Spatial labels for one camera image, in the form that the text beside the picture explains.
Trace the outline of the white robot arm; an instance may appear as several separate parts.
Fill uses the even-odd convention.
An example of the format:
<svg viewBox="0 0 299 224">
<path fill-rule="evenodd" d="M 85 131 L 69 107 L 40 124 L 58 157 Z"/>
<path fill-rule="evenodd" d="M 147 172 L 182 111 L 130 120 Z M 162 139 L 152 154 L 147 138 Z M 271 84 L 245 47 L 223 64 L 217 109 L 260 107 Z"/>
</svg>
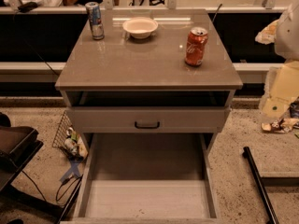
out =
<svg viewBox="0 0 299 224">
<path fill-rule="evenodd" d="M 299 0 L 294 0 L 278 19 L 275 52 L 287 60 L 299 60 Z"/>
</svg>

